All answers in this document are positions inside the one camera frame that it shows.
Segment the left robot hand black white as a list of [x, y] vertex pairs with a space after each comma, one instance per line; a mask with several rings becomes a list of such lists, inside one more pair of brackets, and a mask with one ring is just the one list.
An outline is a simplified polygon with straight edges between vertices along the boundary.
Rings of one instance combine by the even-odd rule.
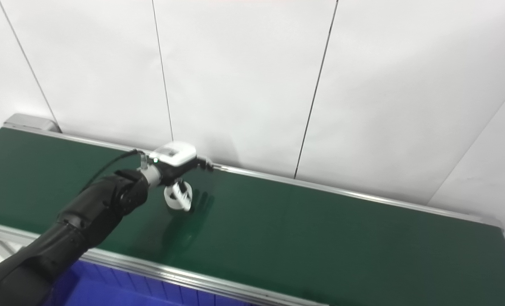
[[170, 142], [153, 151], [141, 154], [138, 169], [149, 185], [149, 190], [164, 186], [163, 196], [169, 208], [177, 211], [193, 211], [193, 191], [184, 174], [200, 168], [211, 172], [214, 164], [209, 158], [199, 156], [194, 145], [186, 142]]

